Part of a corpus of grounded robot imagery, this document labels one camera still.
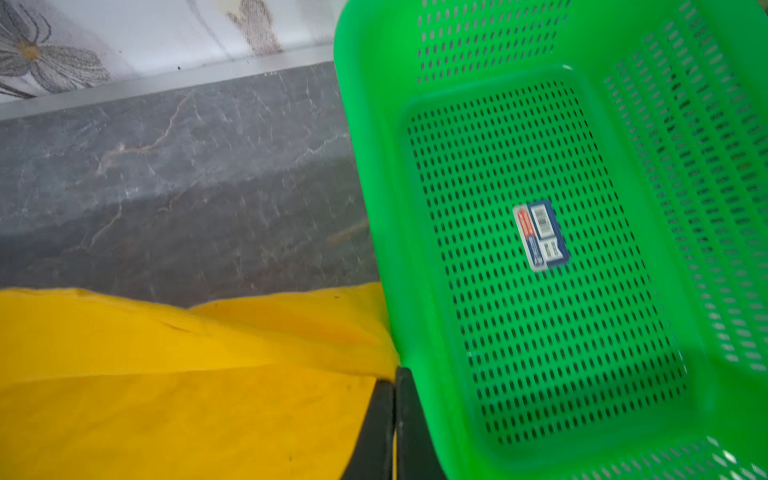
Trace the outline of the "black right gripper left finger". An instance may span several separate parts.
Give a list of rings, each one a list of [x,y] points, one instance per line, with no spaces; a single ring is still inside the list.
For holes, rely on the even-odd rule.
[[[378,380],[342,480],[392,480],[395,387]]]

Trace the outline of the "yellow t-shirt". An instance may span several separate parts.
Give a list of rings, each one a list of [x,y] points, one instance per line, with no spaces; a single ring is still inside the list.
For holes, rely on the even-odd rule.
[[[1,293],[5,479],[341,479],[378,380],[377,283],[190,308]]]

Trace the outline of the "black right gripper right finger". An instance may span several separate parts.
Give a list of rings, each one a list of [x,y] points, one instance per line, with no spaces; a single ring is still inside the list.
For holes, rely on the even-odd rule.
[[[424,415],[413,374],[399,367],[395,382],[394,473],[400,480],[446,480]]]

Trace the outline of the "green plastic basket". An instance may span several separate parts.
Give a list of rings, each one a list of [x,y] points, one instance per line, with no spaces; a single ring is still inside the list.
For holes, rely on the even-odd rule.
[[[350,1],[334,64],[447,478],[766,477],[758,2]]]

